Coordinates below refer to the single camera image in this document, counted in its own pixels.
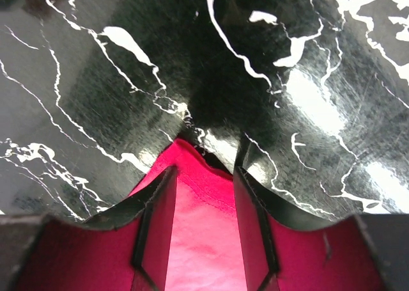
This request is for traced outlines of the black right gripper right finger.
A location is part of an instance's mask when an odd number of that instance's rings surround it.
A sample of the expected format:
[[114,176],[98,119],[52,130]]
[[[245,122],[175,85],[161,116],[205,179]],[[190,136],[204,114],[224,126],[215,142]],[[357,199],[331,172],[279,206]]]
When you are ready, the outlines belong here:
[[241,167],[233,187],[248,290],[408,289],[406,214],[354,214],[331,223]]

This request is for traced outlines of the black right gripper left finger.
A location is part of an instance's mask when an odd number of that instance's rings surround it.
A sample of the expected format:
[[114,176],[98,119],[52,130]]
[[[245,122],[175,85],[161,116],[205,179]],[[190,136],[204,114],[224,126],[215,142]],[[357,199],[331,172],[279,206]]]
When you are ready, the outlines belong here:
[[2,290],[163,290],[177,169],[84,223],[1,216]]

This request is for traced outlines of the magenta t shirt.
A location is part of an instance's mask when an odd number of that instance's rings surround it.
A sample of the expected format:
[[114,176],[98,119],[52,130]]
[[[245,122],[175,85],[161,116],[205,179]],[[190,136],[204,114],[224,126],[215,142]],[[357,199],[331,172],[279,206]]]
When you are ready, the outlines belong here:
[[162,170],[178,168],[166,290],[246,290],[233,177],[188,142],[164,150],[132,194]]

